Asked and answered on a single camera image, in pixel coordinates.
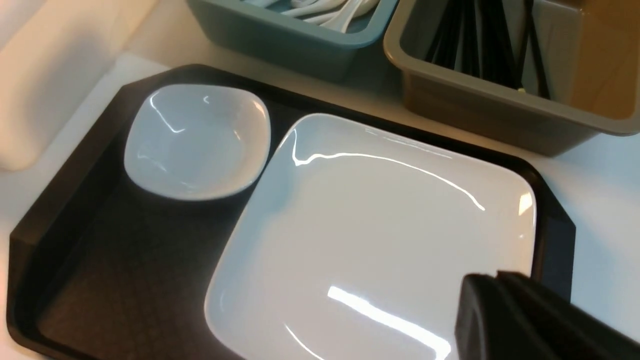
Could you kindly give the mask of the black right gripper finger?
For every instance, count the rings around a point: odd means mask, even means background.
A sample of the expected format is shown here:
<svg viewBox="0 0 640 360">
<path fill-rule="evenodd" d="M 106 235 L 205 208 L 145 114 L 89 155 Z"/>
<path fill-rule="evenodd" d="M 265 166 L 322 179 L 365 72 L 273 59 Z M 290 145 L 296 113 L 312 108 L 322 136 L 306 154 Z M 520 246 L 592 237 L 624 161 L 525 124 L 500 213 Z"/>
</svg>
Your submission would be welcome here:
<svg viewBox="0 0 640 360">
<path fill-rule="evenodd" d="M 519 272 L 469 273 L 455 320 L 461 360 L 637 360 L 637 341 Z"/>
</svg>

